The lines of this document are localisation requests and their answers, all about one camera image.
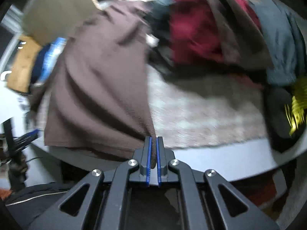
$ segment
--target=wooden board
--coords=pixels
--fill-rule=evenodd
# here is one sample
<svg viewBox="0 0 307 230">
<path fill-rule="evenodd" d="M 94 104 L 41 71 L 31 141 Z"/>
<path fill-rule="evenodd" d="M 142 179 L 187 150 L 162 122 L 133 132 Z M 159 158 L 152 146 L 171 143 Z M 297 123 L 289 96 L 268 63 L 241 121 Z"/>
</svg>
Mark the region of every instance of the wooden board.
<svg viewBox="0 0 307 230">
<path fill-rule="evenodd" d="M 43 46 L 57 37 L 65 38 L 98 11 L 97 0 L 29 0 L 22 27 Z"/>
<path fill-rule="evenodd" d="M 29 36 L 22 35 L 19 39 L 26 44 L 20 45 L 22 49 L 19 49 L 15 56 L 7 86 L 15 91 L 27 93 L 34 62 L 42 46 Z"/>
</svg>

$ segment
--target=silver pivot bolt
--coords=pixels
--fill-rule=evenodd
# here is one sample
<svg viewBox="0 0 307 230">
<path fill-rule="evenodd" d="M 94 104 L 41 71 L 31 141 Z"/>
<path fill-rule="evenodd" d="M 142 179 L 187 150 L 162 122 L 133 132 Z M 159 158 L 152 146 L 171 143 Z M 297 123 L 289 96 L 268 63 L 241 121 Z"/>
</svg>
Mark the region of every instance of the silver pivot bolt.
<svg viewBox="0 0 307 230">
<path fill-rule="evenodd" d="M 176 165 L 178 165 L 179 164 L 179 160 L 177 160 L 177 159 L 173 159 L 173 160 L 171 160 L 171 165 L 172 166 L 176 166 Z"/>
<path fill-rule="evenodd" d="M 92 175 L 93 176 L 100 176 L 101 175 L 101 171 L 100 170 L 93 170 L 92 171 Z"/>
<path fill-rule="evenodd" d="M 134 160 L 134 159 L 131 159 L 131 160 L 128 161 L 128 164 L 133 167 L 133 166 L 138 164 L 138 161 Z"/>
<path fill-rule="evenodd" d="M 216 171 L 215 170 L 207 170 L 206 171 L 207 176 L 212 177 L 216 175 Z"/>
</svg>

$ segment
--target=gray-blue cloth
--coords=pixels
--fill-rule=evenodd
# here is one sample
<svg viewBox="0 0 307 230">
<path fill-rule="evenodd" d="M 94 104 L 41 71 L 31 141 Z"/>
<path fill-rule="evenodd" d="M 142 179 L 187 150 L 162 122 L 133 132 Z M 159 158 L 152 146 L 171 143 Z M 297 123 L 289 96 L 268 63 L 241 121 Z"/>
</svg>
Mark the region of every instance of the gray-blue cloth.
<svg viewBox="0 0 307 230">
<path fill-rule="evenodd" d="M 250 5 L 260 20 L 274 64 L 267 69 L 267 82 L 278 86 L 292 84 L 306 73 L 305 42 L 294 16 L 272 0 Z"/>
</svg>

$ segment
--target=red object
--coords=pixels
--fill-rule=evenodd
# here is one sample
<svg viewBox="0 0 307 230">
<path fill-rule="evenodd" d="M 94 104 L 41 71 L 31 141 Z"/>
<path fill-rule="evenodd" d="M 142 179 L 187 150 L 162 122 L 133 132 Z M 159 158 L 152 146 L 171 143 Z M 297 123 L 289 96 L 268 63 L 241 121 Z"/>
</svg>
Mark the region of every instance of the red object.
<svg viewBox="0 0 307 230">
<path fill-rule="evenodd" d="M 224 62 L 219 32 L 206 0 L 175 0 L 170 15 L 171 49 L 175 64 Z"/>
<path fill-rule="evenodd" d="M 261 24 L 259 21 L 258 16 L 256 15 L 255 11 L 248 5 L 248 2 L 246 0 L 235 0 L 240 7 L 249 15 L 249 17 L 252 19 L 252 21 L 255 23 L 257 28 L 261 30 Z"/>
</svg>

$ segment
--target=triangular cutout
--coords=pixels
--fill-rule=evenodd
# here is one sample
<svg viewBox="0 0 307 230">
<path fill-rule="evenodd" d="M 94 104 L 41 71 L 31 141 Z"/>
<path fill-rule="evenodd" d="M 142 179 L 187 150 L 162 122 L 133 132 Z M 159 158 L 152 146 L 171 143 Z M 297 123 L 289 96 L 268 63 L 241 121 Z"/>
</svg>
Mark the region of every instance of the triangular cutout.
<svg viewBox="0 0 307 230">
<path fill-rule="evenodd" d="M 231 193 L 224 185 L 218 186 L 222 198 L 226 204 L 227 210 L 231 217 L 236 217 L 248 210 L 247 206 L 243 204 L 233 193 Z"/>
<path fill-rule="evenodd" d="M 60 206 L 60 210 L 71 216 L 77 216 L 89 188 L 89 184 L 83 185 Z"/>
</svg>

